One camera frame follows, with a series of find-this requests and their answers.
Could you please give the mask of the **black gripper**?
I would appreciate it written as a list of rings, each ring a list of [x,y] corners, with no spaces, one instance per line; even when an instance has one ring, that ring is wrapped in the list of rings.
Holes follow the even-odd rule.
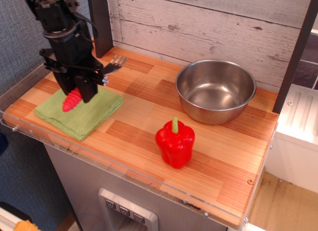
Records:
[[[101,68],[101,63],[91,53],[93,44],[89,35],[71,33],[59,37],[46,34],[45,37],[51,45],[50,48],[40,50],[46,68],[54,72],[54,77],[65,95],[77,87],[83,102],[90,102],[98,93],[97,84],[86,77],[76,76],[78,73],[82,74],[80,68]]]

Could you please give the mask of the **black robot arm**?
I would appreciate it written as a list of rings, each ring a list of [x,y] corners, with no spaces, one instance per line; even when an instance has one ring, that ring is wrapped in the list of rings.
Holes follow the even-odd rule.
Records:
[[[98,85],[106,85],[104,67],[93,55],[89,20],[76,12],[77,0],[25,0],[43,27],[48,49],[39,54],[45,67],[54,73],[65,95],[78,89],[84,103],[96,94]]]

